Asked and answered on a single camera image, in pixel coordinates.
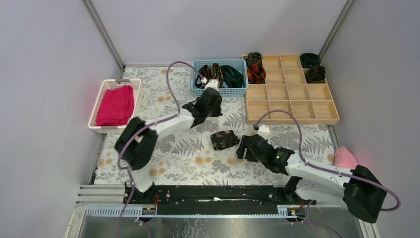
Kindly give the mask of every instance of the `pink object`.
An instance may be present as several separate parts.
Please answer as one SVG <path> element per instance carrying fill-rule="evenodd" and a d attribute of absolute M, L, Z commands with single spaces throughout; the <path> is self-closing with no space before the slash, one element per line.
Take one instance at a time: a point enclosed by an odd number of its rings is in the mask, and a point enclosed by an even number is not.
<path fill-rule="evenodd" d="M 133 115 L 134 95 L 131 86 L 107 90 L 96 116 L 96 125 L 125 125 Z"/>
<path fill-rule="evenodd" d="M 350 168 L 353 170 L 357 166 L 357 161 L 346 147 L 341 146 L 335 150 L 334 166 Z"/>

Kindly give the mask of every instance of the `white wall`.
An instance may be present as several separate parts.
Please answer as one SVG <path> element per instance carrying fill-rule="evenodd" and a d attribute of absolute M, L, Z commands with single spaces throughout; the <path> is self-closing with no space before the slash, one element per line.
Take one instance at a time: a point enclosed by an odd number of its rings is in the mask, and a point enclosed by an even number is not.
<path fill-rule="evenodd" d="M 419 237 L 420 1 L 356 1 L 323 64 L 341 140 L 396 192 L 381 238 Z M 387 196 L 384 207 L 395 201 Z"/>
<path fill-rule="evenodd" d="M 94 0 L 126 64 L 318 53 L 346 0 Z"/>
<path fill-rule="evenodd" d="M 89 115 L 119 70 L 81 0 L 3 0 L 0 32 L 0 237 L 62 237 L 99 142 Z"/>

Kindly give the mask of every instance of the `wooden box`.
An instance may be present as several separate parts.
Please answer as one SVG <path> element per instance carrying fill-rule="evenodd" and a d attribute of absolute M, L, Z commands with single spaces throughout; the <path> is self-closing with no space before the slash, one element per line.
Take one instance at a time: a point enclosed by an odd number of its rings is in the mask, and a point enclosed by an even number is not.
<path fill-rule="evenodd" d="M 245 94 L 248 124 L 276 109 L 291 113 L 300 124 L 336 124 L 340 120 L 328 83 L 306 83 L 309 69 L 302 68 L 299 56 L 263 56 L 262 61 L 265 84 L 250 84 Z M 262 122 L 295 124 L 281 112 L 266 116 Z"/>

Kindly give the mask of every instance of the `white plastic basket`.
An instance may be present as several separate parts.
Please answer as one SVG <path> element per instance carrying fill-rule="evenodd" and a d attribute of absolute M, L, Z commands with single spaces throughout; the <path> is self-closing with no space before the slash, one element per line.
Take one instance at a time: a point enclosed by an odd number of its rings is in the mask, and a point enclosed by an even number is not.
<path fill-rule="evenodd" d="M 134 111 L 130 119 L 132 119 L 133 117 L 139 114 L 140 105 L 142 103 L 142 98 L 143 98 L 142 81 L 138 78 L 107 79 L 102 82 L 101 90 L 99 92 L 98 97 L 96 98 L 95 108 L 92 112 L 91 119 L 88 125 L 90 129 L 95 130 L 97 133 L 115 133 L 115 132 L 122 132 L 125 129 L 127 125 L 96 126 L 96 116 L 98 114 L 99 106 L 102 103 L 102 99 L 104 98 L 105 92 L 108 89 L 116 89 L 116 88 L 126 86 L 126 85 L 130 85 L 131 87 L 133 87 L 133 94 L 134 94 Z"/>

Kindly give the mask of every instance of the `folded red fabric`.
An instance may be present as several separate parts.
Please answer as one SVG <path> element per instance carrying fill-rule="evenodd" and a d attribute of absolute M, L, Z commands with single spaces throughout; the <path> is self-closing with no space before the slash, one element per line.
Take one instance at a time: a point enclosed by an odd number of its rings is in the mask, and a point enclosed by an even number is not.
<path fill-rule="evenodd" d="M 134 94 L 131 86 L 108 89 L 96 116 L 96 125 L 125 125 L 133 115 Z"/>

